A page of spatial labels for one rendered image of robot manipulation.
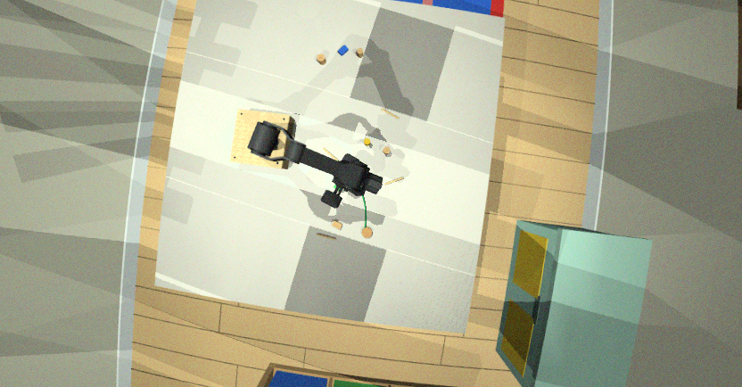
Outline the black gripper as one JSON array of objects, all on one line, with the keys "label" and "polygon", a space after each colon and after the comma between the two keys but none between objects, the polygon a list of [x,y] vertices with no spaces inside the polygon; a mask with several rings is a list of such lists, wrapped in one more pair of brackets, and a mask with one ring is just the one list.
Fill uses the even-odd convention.
[{"label": "black gripper", "polygon": [[[357,159],[356,157],[350,155],[349,153],[345,153],[344,156],[343,156],[343,158],[342,158],[342,160],[346,160],[346,161],[350,161],[350,162],[356,161],[356,160],[359,161],[359,159]],[[334,178],[333,178],[332,182],[336,185],[336,188],[334,189],[334,192],[331,192],[329,190],[325,190],[325,192],[322,195],[322,197],[321,197],[320,200],[321,200],[321,202],[323,202],[323,203],[331,206],[332,208],[336,209],[336,208],[339,207],[339,205],[340,205],[340,203],[342,201],[342,197],[340,196],[340,194],[342,192],[342,189],[343,188],[345,189],[346,187],[342,186],[342,183],[336,181]],[[340,190],[339,190],[339,188],[340,188]]]}]

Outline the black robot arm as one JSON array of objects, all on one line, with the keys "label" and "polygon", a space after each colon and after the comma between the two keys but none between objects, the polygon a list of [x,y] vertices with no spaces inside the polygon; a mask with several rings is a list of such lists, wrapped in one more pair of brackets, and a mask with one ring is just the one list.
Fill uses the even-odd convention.
[{"label": "black robot arm", "polygon": [[[278,128],[278,129],[277,129]],[[273,150],[278,149],[278,137],[283,130],[284,135],[290,142],[285,156],[270,158]],[[318,169],[334,176],[334,179],[342,186],[346,187],[343,191],[351,192],[356,196],[363,196],[365,191],[377,194],[382,188],[383,178],[371,172],[367,164],[361,161],[337,161],[315,152],[307,147],[306,144],[294,140],[284,128],[263,120],[257,122],[251,139],[247,145],[251,154],[260,156],[269,161],[288,160],[297,164],[303,163],[314,169]],[[267,156],[266,156],[267,155]]]}]

